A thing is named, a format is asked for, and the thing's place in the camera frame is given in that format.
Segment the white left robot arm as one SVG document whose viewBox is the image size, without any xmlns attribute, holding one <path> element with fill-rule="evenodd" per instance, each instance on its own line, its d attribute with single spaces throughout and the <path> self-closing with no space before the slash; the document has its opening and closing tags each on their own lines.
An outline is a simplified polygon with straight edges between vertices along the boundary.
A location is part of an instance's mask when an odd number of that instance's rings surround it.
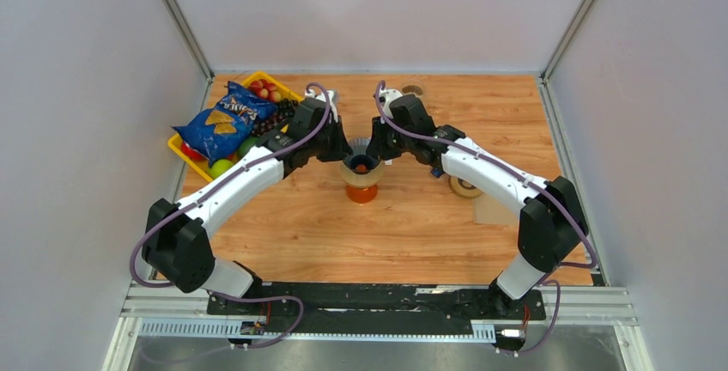
<svg viewBox="0 0 728 371">
<path fill-rule="evenodd" d="M 153 285 L 138 275 L 136 261 L 141 258 L 166 278 L 165 287 L 185 294 L 203 289 L 229 295 L 240 313 L 255 313 L 263 301 L 262 290 L 253 285 L 257 276 L 241 264 L 218 259 L 211 246 L 214 234 L 260 192 L 310 159 L 341 161 L 351 151 L 333 93 L 307 96 L 285 131 L 264 134 L 222 176 L 176 203 L 161 198 L 150 206 L 146 232 L 130 256 L 134 280 Z"/>
</svg>

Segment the blue glass dripper cone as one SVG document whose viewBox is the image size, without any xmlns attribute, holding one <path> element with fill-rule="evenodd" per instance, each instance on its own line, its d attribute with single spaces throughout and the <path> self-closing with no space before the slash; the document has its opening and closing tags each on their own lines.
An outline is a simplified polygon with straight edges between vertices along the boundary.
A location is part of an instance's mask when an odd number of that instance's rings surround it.
<svg viewBox="0 0 728 371">
<path fill-rule="evenodd" d="M 348 170 L 355 174 L 367 174 L 379 166 L 380 160 L 367 152 L 370 142 L 369 137 L 357 137 L 348 140 L 352 152 L 343 159 L 343 164 Z"/>
</svg>

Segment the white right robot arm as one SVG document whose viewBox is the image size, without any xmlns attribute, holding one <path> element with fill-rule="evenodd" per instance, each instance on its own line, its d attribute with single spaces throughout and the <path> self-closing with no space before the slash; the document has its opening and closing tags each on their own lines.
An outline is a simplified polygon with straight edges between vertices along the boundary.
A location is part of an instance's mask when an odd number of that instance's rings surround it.
<svg viewBox="0 0 728 371">
<path fill-rule="evenodd" d="M 496 199 L 518 218 L 518 251 L 491 283 L 490 305 L 495 313 L 508 318 L 521 310 L 524 295 L 566 265 L 566 257 L 577 245 L 593 252 L 583 206 L 571 180 L 527 173 L 489 153 L 461 130 L 435 125 L 415 94 L 379 88 L 373 98 L 379 116 L 372 120 L 368 155 L 393 160 L 411 154 L 419 163 Z"/>
</svg>

